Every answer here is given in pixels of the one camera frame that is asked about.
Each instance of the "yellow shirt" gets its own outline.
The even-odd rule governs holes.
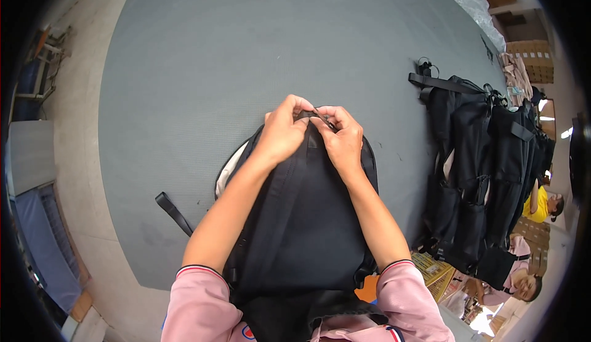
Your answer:
[[[529,202],[531,200],[531,195],[527,198],[527,201],[523,205],[523,213],[522,215],[535,221],[536,223],[541,223],[542,221],[546,220],[548,217],[548,194],[543,187],[538,189],[538,210],[535,213],[531,214],[529,212]]]

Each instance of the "hair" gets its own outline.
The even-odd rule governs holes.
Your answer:
[[[558,202],[556,203],[556,209],[554,209],[554,211],[551,213],[552,215],[554,215],[554,217],[557,217],[558,215],[562,214],[562,210],[565,209],[565,198],[561,197]]]
[[[539,275],[534,275],[534,278],[536,279],[536,292],[531,295],[531,298],[527,300],[527,302],[534,301],[536,298],[538,298],[540,291],[542,290],[542,277]]]

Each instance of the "woman in yellow shirt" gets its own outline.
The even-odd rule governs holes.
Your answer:
[[[536,223],[541,223],[546,220],[548,215],[553,215],[554,218],[560,215],[565,208],[565,199],[561,194],[555,194],[548,198],[544,187],[538,188],[538,185],[538,180],[536,180],[534,189],[523,205],[522,215]]]

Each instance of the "person in pink shirt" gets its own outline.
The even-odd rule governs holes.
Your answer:
[[[322,134],[336,170],[343,179],[365,240],[381,271],[378,308],[387,324],[367,315],[325,317],[311,341],[454,341],[421,273],[410,261],[408,244],[360,165],[363,129],[342,107],[323,106],[337,133],[320,118],[293,116],[313,110],[307,100],[289,95],[265,116],[255,150],[227,185],[188,241],[182,268],[170,293],[163,342],[256,341],[242,312],[229,302],[230,289],[220,273],[240,235],[247,215],[271,170],[292,155],[311,121]]]
[[[520,257],[531,253],[523,236],[514,233],[509,238],[511,240],[509,252],[513,255]],[[478,303],[484,306],[500,305],[512,296],[526,302],[534,301],[542,290],[542,277],[529,275],[528,270],[529,259],[516,260],[503,284],[505,289],[502,291],[489,287],[490,293],[485,293],[482,281],[476,279]]]

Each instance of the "gray work table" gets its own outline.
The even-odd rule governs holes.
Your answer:
[[[453,0],[127,0],[103,73],[100,166],[117,237],[138,282],[169,289],[229,155],[286,95],[342,105],[364,127],[380,197],[411,242],[434,154],[408,81],[429,57],[502,90],[477,24]]]

